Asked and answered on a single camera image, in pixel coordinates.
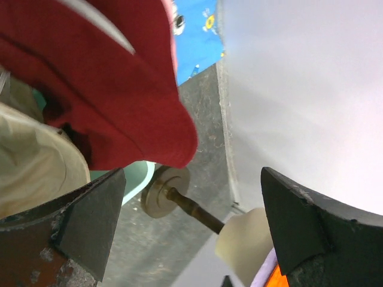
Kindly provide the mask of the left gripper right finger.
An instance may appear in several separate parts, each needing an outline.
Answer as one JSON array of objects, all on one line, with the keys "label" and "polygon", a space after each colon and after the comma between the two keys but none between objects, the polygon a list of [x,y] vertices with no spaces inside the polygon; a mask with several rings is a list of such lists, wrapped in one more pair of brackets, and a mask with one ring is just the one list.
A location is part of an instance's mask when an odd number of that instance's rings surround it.
[{"label": "left gripper right finger", "polygon": [[382,216],[298,184],[270,167],[260,176],[266,217],[287,277],[381,277]]}]

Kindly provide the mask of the dark red hat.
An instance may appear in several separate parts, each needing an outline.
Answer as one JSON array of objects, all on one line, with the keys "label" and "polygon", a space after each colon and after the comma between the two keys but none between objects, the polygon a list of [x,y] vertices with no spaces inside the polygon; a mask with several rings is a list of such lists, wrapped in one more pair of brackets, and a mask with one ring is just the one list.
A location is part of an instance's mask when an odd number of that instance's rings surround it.
[{"label": "dark red hat", "polygon": [[92,170],[193,159],[171,42],[162,1],[1,2],[1,65],[42,93],[45,122]]}]

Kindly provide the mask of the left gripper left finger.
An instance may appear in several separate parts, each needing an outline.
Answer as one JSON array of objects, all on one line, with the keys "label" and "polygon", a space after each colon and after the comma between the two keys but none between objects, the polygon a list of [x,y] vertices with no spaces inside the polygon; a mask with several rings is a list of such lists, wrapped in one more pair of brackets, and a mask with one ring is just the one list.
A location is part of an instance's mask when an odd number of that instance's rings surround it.
[{"label": "left gripper left finger", "polygon": [[2,283],[98,283],[104,278],[126,178],[89,184],[1,220]]}]

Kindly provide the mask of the teal plastic basket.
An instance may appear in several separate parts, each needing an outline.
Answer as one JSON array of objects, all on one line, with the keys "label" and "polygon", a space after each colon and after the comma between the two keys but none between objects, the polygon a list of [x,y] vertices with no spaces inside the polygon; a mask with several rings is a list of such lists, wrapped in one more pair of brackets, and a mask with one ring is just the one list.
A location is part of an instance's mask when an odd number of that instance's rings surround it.
[{"label": "teal plastic basket", "polygon": [[[32,89],[32,94],[37,101],[40,110],[42,110],[46,105],[44,97],[39,91],[35,89]],[[126,185],[121,204],[122,206],[133,199],[147,186],[154,175],[155,166],[155,163],[150,161],[136,161],[123,169],[126,178]],[[100,176],[106,174],[107,172],[109,171],[90,171],[91,180],[98,179]]]}]

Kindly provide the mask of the blue printed cloth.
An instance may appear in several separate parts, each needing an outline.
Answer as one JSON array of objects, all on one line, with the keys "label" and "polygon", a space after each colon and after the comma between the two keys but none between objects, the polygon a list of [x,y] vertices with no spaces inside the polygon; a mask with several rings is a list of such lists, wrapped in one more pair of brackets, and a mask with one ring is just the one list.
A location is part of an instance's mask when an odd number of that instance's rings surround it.
[{"label": "blue printed cloth", "polygon": [[173,33],[180,86],[224,56],[217,1],[173,1]]}]

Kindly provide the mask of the cream mannequin head stand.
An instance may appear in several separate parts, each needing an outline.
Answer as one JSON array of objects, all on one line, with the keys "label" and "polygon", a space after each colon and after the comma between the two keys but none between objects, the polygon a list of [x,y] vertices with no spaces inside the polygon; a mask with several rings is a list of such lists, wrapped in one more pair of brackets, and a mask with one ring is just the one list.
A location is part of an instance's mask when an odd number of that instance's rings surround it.
[{"label": "cream mannequin head stand", "polygon": [[190,185],[187,168],[158,168],[141,193],[141,207],[151,218],[163,218],[180,208],[218,235],[215,254],[250,286],[273,248],[264,208],[231,217],[226,223],[186,196]]}]

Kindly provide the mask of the purple bucket hat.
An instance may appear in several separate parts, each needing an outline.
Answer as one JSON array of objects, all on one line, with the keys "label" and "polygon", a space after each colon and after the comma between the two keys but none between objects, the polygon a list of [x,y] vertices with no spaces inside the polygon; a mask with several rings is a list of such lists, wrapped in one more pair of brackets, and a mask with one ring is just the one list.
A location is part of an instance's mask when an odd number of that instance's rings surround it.
[{"label": "purple bucket hat", "polygon": [[275,248],[272,248],[270,252],[268,253],[265,261],[259,268],[250,286],[251,287],[266,286],[277,264],[278,264],[278,260],[277,260]]}]

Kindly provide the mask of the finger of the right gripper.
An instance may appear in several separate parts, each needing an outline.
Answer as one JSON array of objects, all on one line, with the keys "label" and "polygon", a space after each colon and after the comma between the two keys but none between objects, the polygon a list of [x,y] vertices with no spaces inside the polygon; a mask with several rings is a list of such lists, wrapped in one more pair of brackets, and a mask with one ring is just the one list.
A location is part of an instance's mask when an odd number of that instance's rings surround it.
[{"label": "finger of the right gripper", "polygon": [[233,283],[230,279],[230,276],[224,276],[223,281],[221,283],[221,287],[233,287]]}]

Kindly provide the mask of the orange bucket hat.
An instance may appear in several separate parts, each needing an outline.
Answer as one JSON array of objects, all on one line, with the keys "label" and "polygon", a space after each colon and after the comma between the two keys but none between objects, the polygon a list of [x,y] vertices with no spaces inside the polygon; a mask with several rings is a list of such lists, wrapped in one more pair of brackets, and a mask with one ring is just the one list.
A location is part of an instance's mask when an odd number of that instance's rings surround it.
[{"label": "orange bucket hat", "polygon": [[265,287],[289,287],[287,276],[281,274],[278,264],[270,275]]}]

